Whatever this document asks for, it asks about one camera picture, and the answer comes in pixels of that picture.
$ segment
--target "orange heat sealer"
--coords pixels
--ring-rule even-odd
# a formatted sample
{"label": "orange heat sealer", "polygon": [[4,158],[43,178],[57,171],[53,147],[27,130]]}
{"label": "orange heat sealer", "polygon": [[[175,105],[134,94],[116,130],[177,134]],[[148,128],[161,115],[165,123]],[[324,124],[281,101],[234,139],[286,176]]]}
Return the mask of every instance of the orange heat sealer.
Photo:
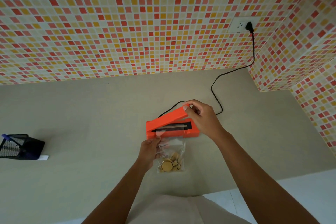
{"label": "orange heat sealer", "polygon": [[147,139],[156,137],[157,131],[164,131],[161,137],[171,136],[185,136],[197,137],[200,135],[199,129],[196,127],[194,121],[186,118],[188,115],[183,110],[183,107],[169,112],[161,117],[146,122],[146,135]]}

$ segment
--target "beige countertop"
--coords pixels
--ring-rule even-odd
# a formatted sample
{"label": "beige countertop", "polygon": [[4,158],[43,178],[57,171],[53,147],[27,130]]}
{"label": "beige countertop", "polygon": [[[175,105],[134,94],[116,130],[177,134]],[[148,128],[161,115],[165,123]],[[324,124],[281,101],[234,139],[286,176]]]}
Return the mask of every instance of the beige countertop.
{"label": "beige countertop", "polygon": [[[0,134],[46,141],[47,161],[2,159],[0,222],[54,223],[85,217],[119,182],[145,140],[145,122],[180,100],[219,111],[210,86],[224,70],[0,86]],[[223,126],[273,178],[336,167],[336,159],[289,91],[260,93],[247,70],[214,86]],[[139,198],[154,193],[200,195],[235,188],[206,136],[188,138],[184,172],[157,174]]]}

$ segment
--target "left hand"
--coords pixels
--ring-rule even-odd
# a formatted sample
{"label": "left hand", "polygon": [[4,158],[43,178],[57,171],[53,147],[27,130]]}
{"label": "left hand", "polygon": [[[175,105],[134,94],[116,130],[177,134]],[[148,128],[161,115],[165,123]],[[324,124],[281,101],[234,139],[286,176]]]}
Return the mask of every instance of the left hand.
{"label": "left hand", "polygon": [[146,171],[151,169],[154,159],[160,157],[159,154],[156,154],[156,146],[160,140],[160,138],[153,138],[145,140],[141,143],[139,156],[136,161],[144,167]]}

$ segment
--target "hand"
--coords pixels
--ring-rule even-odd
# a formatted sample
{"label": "hand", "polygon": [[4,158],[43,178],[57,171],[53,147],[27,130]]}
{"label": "hand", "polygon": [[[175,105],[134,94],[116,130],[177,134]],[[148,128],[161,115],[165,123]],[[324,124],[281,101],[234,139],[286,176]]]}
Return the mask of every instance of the hand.
{"label": "hand", "polygon": [[136,163],[145,168],[146,171],[151,169],[154,159],[160,157],[159,154],[156,154],[156,146],[159,142],[160,138],[153,138],[145,140],[141,143],[140,152]]}
{"label": "hand", "polygon": [[186,104],[194,105],[192,108],[185,105],[183,109],[203,134],[212,140],[221,137],[225,130],[217,119],[212,106],[195,99],[186,101]]}

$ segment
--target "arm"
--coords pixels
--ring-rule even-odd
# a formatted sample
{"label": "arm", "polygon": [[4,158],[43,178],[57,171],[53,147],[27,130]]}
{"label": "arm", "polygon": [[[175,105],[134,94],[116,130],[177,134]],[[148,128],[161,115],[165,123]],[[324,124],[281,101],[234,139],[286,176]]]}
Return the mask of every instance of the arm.
{"label": "arm", "polygon": [[141,143],[139,156],[118,185],[93,210],[82,224],[125,223],[145,173],[158,156],[156,146],[159,138]]}
{"label": "arm", "polygon": [[258,223],[318,223],[284,188],[272,179],[227,132],[213,108],[197,100],[185,112],[220,149],[252,215]]}

